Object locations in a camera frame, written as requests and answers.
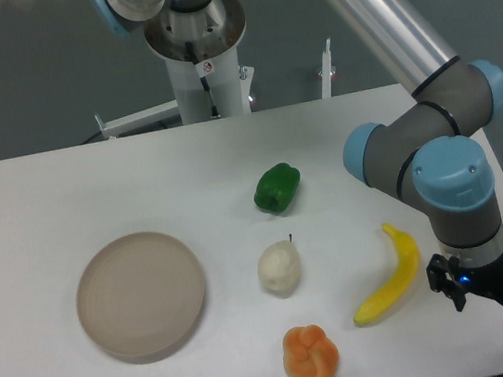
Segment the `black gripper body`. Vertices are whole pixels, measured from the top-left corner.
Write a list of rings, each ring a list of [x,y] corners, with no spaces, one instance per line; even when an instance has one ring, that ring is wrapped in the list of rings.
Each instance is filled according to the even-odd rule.
[[[503,294],[503,252],[486,266],[464,267],[456,262],[454,277],[466,293],[479,296]]]

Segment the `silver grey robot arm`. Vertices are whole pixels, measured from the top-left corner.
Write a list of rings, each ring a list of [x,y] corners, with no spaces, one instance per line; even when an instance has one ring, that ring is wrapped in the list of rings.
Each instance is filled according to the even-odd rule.
[[[428,216],[441,250],[427,275],[457,309],[471,293],[503,306],[503,224],[494,175],[472,135],[503,109],[503,71],[464,62],[405,0],[329,0],[414,98],[390,125],[364,123],[343,165],[364,184]],[[250,111],[237,60],[238,0],[92,0],[119,34],[137,27],[167,67],[186,124]]]

